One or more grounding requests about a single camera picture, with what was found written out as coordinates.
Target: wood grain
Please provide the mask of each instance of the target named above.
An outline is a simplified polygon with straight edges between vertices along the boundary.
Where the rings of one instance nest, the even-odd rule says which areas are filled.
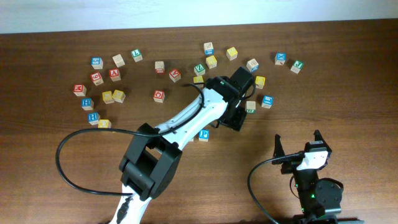
[[[237,223],[266,220],[246,188],[246,177],[258,162],[272,156],[274,134],[287,153],[303,149],[319,129],[333,149],[320,177],[344,183],[341,218],[368,223],[398,220],[398,20],[309,22],[174,29],[106,30],[0,35],[0,217],[1,223],[99,223],[109,220],[119,199],[83,194],[58,175],[54,155],[68,133],[90,128],[87,111],[72,93],[83,83],[95,111],[115,128],[137,129],[159,124],[197,96],[179,84],[192,82],[193,66],[205,63],[203,43],[212,41],[217,67],[205,78],[230,76],[255,58],[254,75],[267,78],[263,95],[275,97],[270,110],[248,115],[240,133],[210,129],[209,142],[190,143],[174,180],[148,206],[144,223]],[[236,47],[229,61],[226,49]],[[134,62],[130,50],[144,57]],[[276,52],[305,63],[296,75],[273,65]],[[108,70],[121,54],[121,82]],[[90,58],[100,56],[104,84],[94,86]],[[177,68],[173,83],[157,75]],[[122,90],[123,104],[105,105],[101,92]],[[165,91],[163,104],[152,99]],[[64,147],[62,165],[77,184],[120,191],[119,161],[131,136],[85,134]],[[290,193],[289,176],[265,166],[252,180],[260,202],[276,218],[301,213]]]

